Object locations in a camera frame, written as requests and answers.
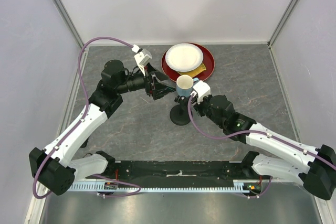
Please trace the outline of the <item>black phone stand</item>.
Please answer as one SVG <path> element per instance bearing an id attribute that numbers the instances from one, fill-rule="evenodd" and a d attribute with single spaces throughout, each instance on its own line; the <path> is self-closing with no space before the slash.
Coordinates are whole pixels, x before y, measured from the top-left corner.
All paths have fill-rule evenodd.
<path id="1" fill-rule="evenodd" d="M 170 110 L 170 120 L 178 126 L 185 126 L 191 122 L 187 104 L 189 97 L 177 96 L 174 99 L 176 105 Z"/>

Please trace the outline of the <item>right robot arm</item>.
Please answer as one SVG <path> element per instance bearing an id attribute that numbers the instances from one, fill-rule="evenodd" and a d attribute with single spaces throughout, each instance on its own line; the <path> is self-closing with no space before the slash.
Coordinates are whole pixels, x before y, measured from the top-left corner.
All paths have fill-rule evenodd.
<path id="1" fill-rule="evenodd" d="M 187 110 L 195 110 L 207 117 L 222 131 L 220 139 L 231 139 L 254 146 L 275 155 L 247 154 L 240 166 L 248 179 L 267 175 L 290 180 L 304 187 L 310 194 L 330 200 L 335 190 L 335 151 L 327 145 L 315 147 L 282 136 L 241 113 L 224 95 L 199 98 L 195 92 L 189 97 Z"/>

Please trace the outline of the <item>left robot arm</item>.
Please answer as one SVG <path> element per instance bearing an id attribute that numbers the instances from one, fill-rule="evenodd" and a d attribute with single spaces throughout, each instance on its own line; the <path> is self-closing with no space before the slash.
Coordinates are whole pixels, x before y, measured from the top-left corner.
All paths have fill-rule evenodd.
<path id="1" fill-rule="evenodd" d="M 115 173 L 115 159 L 104 151 L 77 160 L 73 156 L 122 104 L 123 93 L 143 89 L 153 100 L 158 100 L 176 90 L 165 83 L 167 79 L 167 75 L 149 63 L 144 72 L 132 73 L 120 60 L 108 61 L 96 90 L 78 117 L 44 149 L 34 148 L 29 153 L 34 183 L 41 183 L 59 196 L 75 181 L 88 176 L 99 174 L 111 178 Z"/>

